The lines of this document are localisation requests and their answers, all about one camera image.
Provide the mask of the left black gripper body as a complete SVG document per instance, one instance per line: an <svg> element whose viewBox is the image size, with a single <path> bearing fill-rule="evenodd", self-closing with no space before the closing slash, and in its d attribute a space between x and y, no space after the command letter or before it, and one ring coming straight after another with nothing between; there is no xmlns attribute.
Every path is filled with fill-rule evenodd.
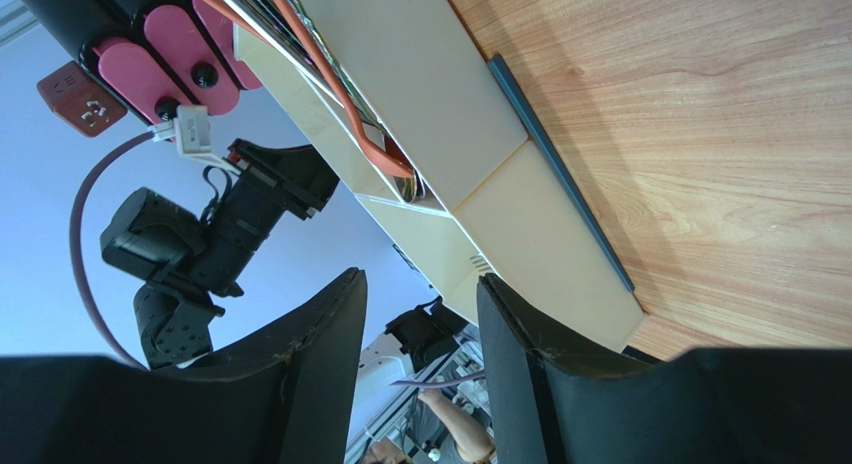
<svg viewBox="0 0 852 464"><path fill-rule="evenodd" d="M186 276L217 296L239 297L238 277L281 217L312 218L340 179L310 144L272 149L237 139L229 151L246 168L203 227L205 248L186 262Z"/></svg>

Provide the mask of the orange spoon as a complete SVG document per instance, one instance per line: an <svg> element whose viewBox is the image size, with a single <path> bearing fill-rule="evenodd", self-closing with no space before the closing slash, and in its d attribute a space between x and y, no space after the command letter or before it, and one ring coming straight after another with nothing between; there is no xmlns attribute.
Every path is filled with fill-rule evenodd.
<svg viewBox="0 0 852 464"><path fill-rule="evenodd" d="M346 112L349 122L352 125L356 143L367 160L380 171L393 177L405 179L413 178L414 172L409 165L406 165L402 161L390 156L368 138L357 106L351 99L351 96L345 86L334 72L331 63L325 57L317 42L312 37L308 28L299 18L296 10L287 2L287 0L272 1L290 26L291 30L299 39L312 61L315 63L331 90L340 101L341 106Z"/></svg>
<svg viewBox="0 0 852 464"><path fill-rule="evenodd" d="M241 27L242 29L250 32L256 38L266 41L266 39L260 35L255 29L253 29L238 13L236 13L229 5L227 5L223 0L201 0L205 2L207 5L215 9L217 12L222 14L224 17L231 20L233 23Z"/></svg>

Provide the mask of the large silver spoon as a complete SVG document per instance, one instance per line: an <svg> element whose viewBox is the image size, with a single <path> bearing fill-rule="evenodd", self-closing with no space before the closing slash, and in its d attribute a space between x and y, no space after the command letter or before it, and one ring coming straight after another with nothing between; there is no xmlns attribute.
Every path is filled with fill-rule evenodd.
<svg viewBox="0 0 852 464"><path fill-rule="evenodd" d="M345 115L354 142L370 165L391 178L403 201L426 197L427 189L395 147L390 132L329 49L301 0L221 0L241 24L295 65Z"/></svg>

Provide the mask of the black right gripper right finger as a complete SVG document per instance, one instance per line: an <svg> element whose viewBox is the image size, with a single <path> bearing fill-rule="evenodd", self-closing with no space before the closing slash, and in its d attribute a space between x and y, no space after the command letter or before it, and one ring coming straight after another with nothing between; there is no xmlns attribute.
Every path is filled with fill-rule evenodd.
<svg viewBox="0 0 852 464"><path fill-rule="evenodd" d="M847 463L847 349L695 348L654 365L599 345L493 274L477 285L503 463Z"/></svg>

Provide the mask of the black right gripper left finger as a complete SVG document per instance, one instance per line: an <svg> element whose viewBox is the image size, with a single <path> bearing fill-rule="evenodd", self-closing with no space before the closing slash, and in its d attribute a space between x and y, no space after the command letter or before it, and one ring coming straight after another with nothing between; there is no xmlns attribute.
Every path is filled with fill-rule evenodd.
<svg viewBox="0 0 852 464"><path fill-rule="evenodd" d="M102 356L1 362L5 463L340 463L368 286L342 272L307 302L186 368Z"/></svg>

